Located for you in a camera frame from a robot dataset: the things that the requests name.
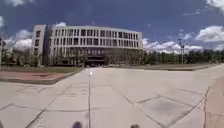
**concrete pavement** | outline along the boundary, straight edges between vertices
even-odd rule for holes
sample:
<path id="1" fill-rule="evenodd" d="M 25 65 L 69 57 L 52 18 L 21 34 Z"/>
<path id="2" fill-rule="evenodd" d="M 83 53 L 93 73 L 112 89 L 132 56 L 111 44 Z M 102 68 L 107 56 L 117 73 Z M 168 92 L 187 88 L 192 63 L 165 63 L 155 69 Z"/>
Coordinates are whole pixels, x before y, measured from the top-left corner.
<path id="1" fill-rule="evenodd" d="M 51 86 L 0 82 L 4 128 L 71 128 L 76 121 L 88 128 L 89 117 L 91 128 L 203 128 L 206 94 L 224 76 L 224 65 L 194 72 L 92 72 Z"/>

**curved building facade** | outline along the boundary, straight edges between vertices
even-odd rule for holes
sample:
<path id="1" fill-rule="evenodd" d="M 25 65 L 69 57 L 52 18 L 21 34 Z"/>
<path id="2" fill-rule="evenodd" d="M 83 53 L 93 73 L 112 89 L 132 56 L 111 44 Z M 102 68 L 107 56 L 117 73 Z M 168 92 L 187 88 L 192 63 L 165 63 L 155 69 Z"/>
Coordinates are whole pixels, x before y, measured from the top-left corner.
<path id="1" fill-rule="evenodd" d="M 142 33 L 95 26 L 36 25 L 32 49 L 44 65 L 139 63 Z"/>

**sky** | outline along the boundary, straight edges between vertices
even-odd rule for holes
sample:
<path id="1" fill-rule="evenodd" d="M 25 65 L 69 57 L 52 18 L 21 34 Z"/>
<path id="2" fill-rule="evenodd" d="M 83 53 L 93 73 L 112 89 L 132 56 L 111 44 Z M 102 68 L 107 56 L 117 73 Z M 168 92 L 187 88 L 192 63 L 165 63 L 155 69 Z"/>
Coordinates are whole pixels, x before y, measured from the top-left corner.
<path id="1" fill-rule="evenodd" d="M 0 32 L 30 47 L 35 24 L 93 25 L 143 33 L 147 50 L 224 49 L 224 0 L 0 0 Z"/>

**grass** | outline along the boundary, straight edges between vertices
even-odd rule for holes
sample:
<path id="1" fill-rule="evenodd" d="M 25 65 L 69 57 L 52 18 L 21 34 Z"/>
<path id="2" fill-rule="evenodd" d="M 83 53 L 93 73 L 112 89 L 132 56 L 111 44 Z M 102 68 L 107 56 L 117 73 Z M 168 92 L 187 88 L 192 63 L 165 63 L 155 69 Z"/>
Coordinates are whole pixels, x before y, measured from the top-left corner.
<path id="1" fill-rule="evenodd" d="M 74 73 L 80 72 L 84 68 L 81 67 L 8 67 L 3 66 L 2 71 L 8 72 L 32 72 L 32 73 Z"/>

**lamp post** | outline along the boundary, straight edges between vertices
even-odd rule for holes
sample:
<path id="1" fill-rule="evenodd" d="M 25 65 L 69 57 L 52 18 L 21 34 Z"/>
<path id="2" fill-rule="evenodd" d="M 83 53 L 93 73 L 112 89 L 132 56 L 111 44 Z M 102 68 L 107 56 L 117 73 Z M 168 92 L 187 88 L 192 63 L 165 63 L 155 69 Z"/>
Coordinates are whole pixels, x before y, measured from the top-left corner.
<path id="1" fill-rule="evenodd" d="M 184 45 L 182 44 L 182 39 L 179 38 L 179 45 L 180 45 L 180 51 L 181 51 L 181 63 L 184 64 Z"/>
<path id="2" fill-rule="evenodd" d="M 3 47 L 3 40 L 0 38 L 0 70 L 2 70 L 2 47 Z"/>

